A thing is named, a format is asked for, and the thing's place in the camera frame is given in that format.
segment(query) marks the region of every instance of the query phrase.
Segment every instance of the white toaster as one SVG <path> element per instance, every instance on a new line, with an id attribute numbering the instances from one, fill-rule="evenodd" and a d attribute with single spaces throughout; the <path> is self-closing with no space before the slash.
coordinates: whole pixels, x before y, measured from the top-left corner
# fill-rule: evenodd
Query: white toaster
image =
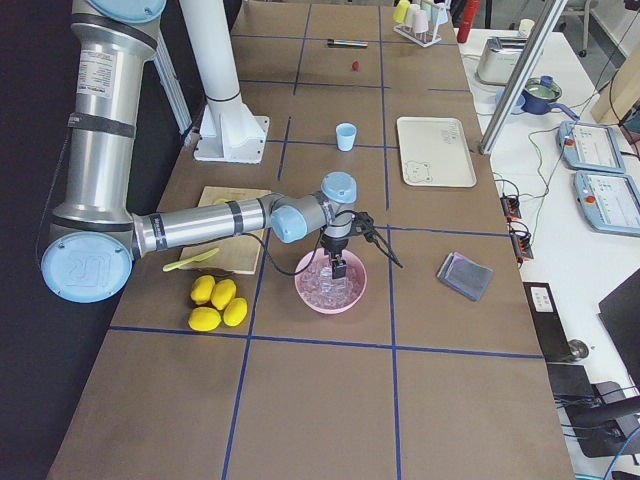
<path id="1" fill-rule="evenodd" d="M 478 79 L 489 85 L 506 85 L 526 42 L 520 37 L 489 37 L 478 63 Z"/>

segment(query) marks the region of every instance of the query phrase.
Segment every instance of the folded cloth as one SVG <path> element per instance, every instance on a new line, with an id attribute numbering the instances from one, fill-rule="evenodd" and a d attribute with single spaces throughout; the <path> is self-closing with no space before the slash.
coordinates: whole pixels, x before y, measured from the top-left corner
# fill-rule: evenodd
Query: folded cloth
<path id="1" fill-rule="evenodd" d="M 469 260 L 458 252 L 451 252 L 436 276 L 456 292 L 477 302 L 487 290 L 493 270 Z"/>

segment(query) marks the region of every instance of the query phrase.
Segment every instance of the pen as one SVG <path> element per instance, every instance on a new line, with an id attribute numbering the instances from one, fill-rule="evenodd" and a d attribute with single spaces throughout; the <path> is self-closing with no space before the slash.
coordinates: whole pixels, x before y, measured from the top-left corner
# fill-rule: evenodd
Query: pen
<path id="1" fill-rule="evenodd" d="M 333 38 L 327 39 L 327 47 L 342 47 L 342 48 L 367 48 L 369 42 L 361 42 L 359 40 L 335 40 Z"/>

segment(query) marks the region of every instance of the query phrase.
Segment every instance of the wooden cutting board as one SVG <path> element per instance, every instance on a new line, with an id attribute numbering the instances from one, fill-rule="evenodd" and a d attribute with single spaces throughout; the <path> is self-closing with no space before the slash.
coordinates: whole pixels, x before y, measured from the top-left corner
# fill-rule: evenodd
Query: wooden cutting board
<path id="1" fill-rule="evenodd" d="M 258 190 L 252 188 L 231 187 L 204 187 L 202 196 L 198 202 L 199 207 L 224 203 L 229 200 L 246 200 L 259 198 L 271 193 L 270 190 Z M 264 230 L 251 232 L 259 238 L 263 238 Z M 218 247 L 220 251 L 213 257 L 198 263 L 188 263 L 180 267 L 182 270 L 220 268 L 235 273 L 252 275 L 256 272 L 258 257 L 260 256 L 260 244 L 249 236 L 238 236 L 216 240 L 204 245 L 185 247 L 182 249 L 180 260 L 198 255 L 199 253 Z"/>

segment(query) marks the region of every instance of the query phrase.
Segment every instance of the white plastic tray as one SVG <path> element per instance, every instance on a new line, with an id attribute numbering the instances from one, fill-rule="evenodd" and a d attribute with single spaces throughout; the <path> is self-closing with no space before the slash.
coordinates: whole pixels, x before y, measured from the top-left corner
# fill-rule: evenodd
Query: white plastic tray
<path id="1" fill-rule="evenodd" d="M 424 187 L 476 184 L 460 120 L 400 117 L 397 126 L 402 177 L 407 184 Z"/>

